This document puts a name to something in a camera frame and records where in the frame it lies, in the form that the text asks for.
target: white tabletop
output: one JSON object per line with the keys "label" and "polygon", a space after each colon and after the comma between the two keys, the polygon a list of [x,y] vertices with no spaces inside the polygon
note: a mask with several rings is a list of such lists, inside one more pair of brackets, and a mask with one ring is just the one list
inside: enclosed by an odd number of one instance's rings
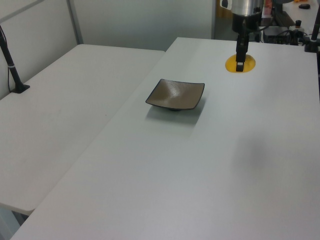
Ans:
{"label": "white tabletop", "polygon": [[[316,55],[178,38],[14,240],[318,240]],[[298,59],[300,65],[293,64]],[[205,83],[194,110],[145,103],[159,79]]]}
{"label": "white tabletop", "polygon": [[[300,9],[299,5],[301,4],[310,4],[310,9]],[[289,2],[283,4],[283,10],[287,12],[294,22],[296,22],[296,20],[301,20],[301,27],[304,28],[304,32],[307,34],[312,34],[318,7],[319,4],[317,0]]]}
{"label": "white tabletop", "polygon": [[0,101],[0,206],[30,214],[163,56],[79,45]]}

